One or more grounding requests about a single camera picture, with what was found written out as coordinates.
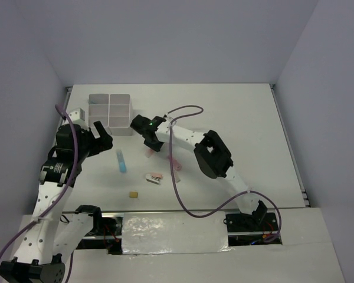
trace purple cable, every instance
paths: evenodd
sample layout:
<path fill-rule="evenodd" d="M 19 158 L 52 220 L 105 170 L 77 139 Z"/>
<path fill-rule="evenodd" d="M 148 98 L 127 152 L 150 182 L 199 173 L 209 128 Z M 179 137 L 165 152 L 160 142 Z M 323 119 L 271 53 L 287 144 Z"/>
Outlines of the purple cable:
<path fill-rule="evenodd" d="M 71 127 L 72 138 L 73 138 L 73 146 L 74 146 L 73 165 L 72 165 L 72 170 L 71 170 L 70 177 L 68 178 L 67 183 L 65 184 L 65 186 L 64 186 L 63 190 L 61 191 L 60 195 L 58 196 L 58 198 L 55 200 L 54 203 L 52 203 L 48 208 L 46 208 L 45 211 L 43 211 L 43 213 L 40 214 L 40 216 L 39 216 L 40 218 L 44 217 L 46 214 L 48 214 L 50 212 L 50 210 L 53 209 L 55 207 L 55 205 L 57 205 L 57 203 L 61 200 L 61 198 L 66 193 L 68 187 L 71 185 L 71 182 L 72 182 L 73 178 L 75 177 L 76 169 L 77 169 L 78 150 L 77 150 L 77 136 L 76 136 L 75 127 L 73 126 L 73 122 L 72 122 L 70 116 L 68 116 L 68 114 L 65 112 L 65 110 L 63 109 L 62 106 L 55 105 L 55 109 L 57 110 L 59 115 L 64 120 L 67 119 L 67 121 L 68 121 L 68 123 L 69 123 L 69 125 Z M 5 251 L 14 243 L 14 241 L 16 241 L 17 238 L 20 237 L 24 232 L 26 232 L 27 230 L 33 228 L 35 226 L 35 224 L 37 224 L 37 221 L 30 222 L 27 226 L 22 228 L 16 235 L 14 235 L 13 238 L 8 241 L 8 243 L 6 243 L 6 245 L 0 251 L 0 260 L 1 260 L 2 256 L 3 256 L 3 254 L 5 253 Z"/>
<path fill-rule="evenodd" d="M 64 283 L 68 283 L 68 280 L 70 280 L 70 277 L 71 277 L 71 274 L 72 274 L 72 264 L 73 264 L 73 252 L 72 252 L 71 257 L 70 257 L 70 268 L 68 269 L 67 278 L 65 279 Z"/>
<path fill-rule="evenodd" d="M 265 243 L 269 243 L 269 242 L 272 242 L 273 240 L 277 239 L 280 235 L 280 232 L 281 232 L 281 227 L 282 227 L 282 217 L 281 217 L 281 213 L 277 207 L 277 205 L 271 200 L 269 199 L 267 196 L 265 196 L 264 194 L 260 193 L 260 192 L 257 192 L 257 191 L 254 191 L 254 190 L 245 190 L 243 192 L 240 192 L 240 193 L 237 193 L 236 195 L 234 195 L 233 197 L 229 198 L 228 200 L 226 200 L 223 204 L 219 205 L 217 208 L 215 208 L 213 211 L 210 211 L 206 214 L 203 214 L 203 215 L 196 215 L 196 214 L 193 214 L 182 202 L 182 199 L 178 193 L 178 190 L 177 190 L 177 184 L 176 184 L 176 179 L 175 179 L 175 172 L 174 172 L 174 169 L 173 169 L 173 152 L 172 152 L 172 140 L 173 140 L 173 122 L 174 121 L 177 121 L 178 119 L 181 119 L 181 118 L 185 118 L 185 117 L 191 117 L 191 116 L 195 116 L 195 115 L 199 115 L 201 114 L 204 109 L 201 107 L 201 106 L 197 106 L 197 105 L 186 105 L 186 106 L 181 106 L 181 107 L 178 107 L 176 109 L 173 109 L 171 111 L 169 111 L 167 114 L 170 114 L 176 110 L 180 110 L 180 109 L 183 109 L 183 108 L 188 108 L 188 107 L 193 107 L 193 108 L 198 108 L 200 109 L 200 111 L 198 112 L 195 112 L 195 113 L 192 113 L 192 114 L 186 114 L 186 115 L 181 115 L 181 116 L 178 116 L 174 119 L 172 119 L 172 121 L 170 122 L 170 135 L 169 135 L 169 155 L 170 155 L 170 159 L 169 159 L 169 165 L 170 165 L 170 168 L 171 168 L 171 175 L 172 175 L 172 183 L 173 183 L 173 188 L 174 188 L 174 191 L 175 191 L 175 194 L 176 194 L 176 197 L 177 197 L 177 200 L 179 202 L 179 204 L 181 205 L 183 211 L 185 211 L 188 215 L 190 215 L 191 217 L 195 217 L 195 218 L 205 218 L 205 217 L 208 217 L 210 215 L 213 215 L 214 213 L 218 212 L 219 210 L 221 210 L 224 206 L 226 206 L 227 204 L 229 204 L 230 202 L 232 202 L 235 198 L 239 197 L 239 196 L 242 196 L 246 193 L 255 193 L 256 195 L 259 195 L 259 196 L 262 196 L 264 199 L 266 199 L 268 202 L 270 202 L 277 214 L 278 214 L 278 220 L 279 220 L 279 229 L 277 231 L 277 233 L 275 234 L 272 234 L 268 237 L 266 237 L 264 239 L 264 242 Z"/>

